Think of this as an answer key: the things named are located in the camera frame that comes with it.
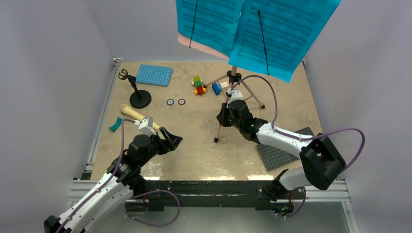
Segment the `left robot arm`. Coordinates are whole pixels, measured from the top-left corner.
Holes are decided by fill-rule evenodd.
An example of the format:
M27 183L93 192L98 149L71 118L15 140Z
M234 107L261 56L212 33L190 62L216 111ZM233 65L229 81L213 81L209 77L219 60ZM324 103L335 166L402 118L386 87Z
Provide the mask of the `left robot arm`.
M60 216L49 216L43 223L47 233L90 233L127 199L150 194L141 168L154 156L177 149L183 138L164 127L152 135L139 134L128 149L121 150L107 172L75 205Z

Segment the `beige toy microphone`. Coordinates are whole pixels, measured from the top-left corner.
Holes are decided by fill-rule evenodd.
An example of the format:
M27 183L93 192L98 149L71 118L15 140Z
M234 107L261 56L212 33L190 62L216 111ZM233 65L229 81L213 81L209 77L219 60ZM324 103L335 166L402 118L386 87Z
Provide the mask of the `beige toy microphone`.
M139 112L135 111L131 106L127 104L122 104L120 106L120 111L122 114L130 116L134 118L135 120L139 120L139 121L142 121L146 117L140 114ZM151 127L156 131L159 131L160 129L160 126L154 122L153 118L151 118L151 123L149 125L151 125Z

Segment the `pink music stand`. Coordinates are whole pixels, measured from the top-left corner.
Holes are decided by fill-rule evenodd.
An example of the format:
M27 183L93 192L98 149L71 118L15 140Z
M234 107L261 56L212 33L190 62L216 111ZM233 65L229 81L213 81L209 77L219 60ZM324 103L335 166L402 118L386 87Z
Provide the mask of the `pink music stand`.
M223 55L222 53L216 51L213 48L210 48L206 45L200 44L198 42L193 42L192 40L190 40L189 38L184 37L183 35L179 34L178 36L178 41L179 43L181 43L182 45L194 48L196 50L211 54L213 56L217 56L219 58L223 58L228 60L229 58L226 55ZM228 78L228 82L227 82L227 86L223 86L223 83L219 83L220 81L222 81L223 79ZM226 88L226 90L231 89L232 87L234 87L235 84L240 84L240 79L241 79L241 74L237 73L237 67L232 66L231 70L227 72L227 74L224 74L223 76L209 82L209 83L205 83L203 84L203 88L206 89L209 86L213 86L213 84L216 85L220 85L220 87L222 89ZM250 96L245 98L244 100L248 100L250 98L254 98L257 103L259 104L261 109L265 108L264 103L256 96L256 94L250 89L249 85L247 84L243 84L243 86L246 88L246 90L250 93ZM230 99L230 96L227 95L227 92L225 91L224 93L225 96L225 102L228 102Z

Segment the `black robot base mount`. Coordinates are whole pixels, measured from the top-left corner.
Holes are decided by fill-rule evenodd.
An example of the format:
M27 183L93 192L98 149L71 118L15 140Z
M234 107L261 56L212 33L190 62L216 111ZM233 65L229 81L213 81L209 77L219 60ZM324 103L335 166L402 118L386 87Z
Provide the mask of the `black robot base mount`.
M273 181L145 181L132 187L133 197L145 200L149 211L165 207L254 208L290 213L303 190L280 191Z

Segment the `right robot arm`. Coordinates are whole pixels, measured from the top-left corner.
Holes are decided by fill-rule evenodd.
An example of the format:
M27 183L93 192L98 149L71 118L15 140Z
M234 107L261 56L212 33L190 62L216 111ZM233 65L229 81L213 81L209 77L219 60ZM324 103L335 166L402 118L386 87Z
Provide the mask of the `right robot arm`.
M345 160L328 136L311 137L274 129L268 121L253 117L243 100L224 102L217 120L223 127L236 128L248 141L275 147L300 159L301 167L286 169L274 179L273 192L280 198L304 186L327 190L346 168Z

